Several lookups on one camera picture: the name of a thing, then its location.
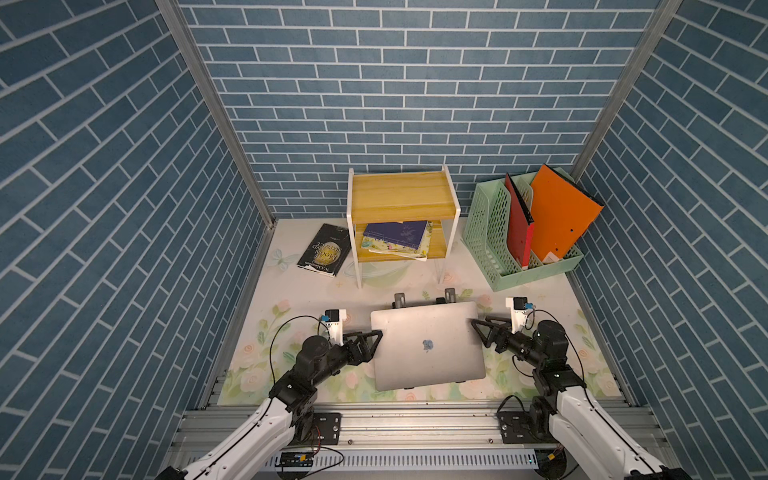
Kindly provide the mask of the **grey laptop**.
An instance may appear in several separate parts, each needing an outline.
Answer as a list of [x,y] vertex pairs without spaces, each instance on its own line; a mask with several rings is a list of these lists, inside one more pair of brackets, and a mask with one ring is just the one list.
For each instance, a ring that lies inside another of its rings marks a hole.
[[486,376],[483,345],[472,322],[474,302],[434,304],[371,313],[382,332],[373,357],[379,391],[479,380]]

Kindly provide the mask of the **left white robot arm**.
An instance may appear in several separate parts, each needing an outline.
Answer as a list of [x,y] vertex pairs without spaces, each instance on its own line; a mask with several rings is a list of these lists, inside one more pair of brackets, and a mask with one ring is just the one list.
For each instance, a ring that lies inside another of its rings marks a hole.
[[310,435],[317,386],[345,366],[370,362],[383,332],[352,332],[340,344],[307,338],[294,366],[272,386],[268,399],[240,427],[197,461],[169,466],[159,479],[250,479],[293,440]]

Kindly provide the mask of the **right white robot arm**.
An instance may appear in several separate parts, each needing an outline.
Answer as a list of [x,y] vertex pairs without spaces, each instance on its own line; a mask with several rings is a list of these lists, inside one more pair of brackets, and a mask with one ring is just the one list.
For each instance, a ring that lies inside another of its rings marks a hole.
[[538,395],[529,410],[532,433],[563,445],[590,479],[688,479],[651,455],[613,420],[569,365],[572,342],[555,320],[543,320],[528,336],[500,319],[473,319],[482,344],[533,367]]

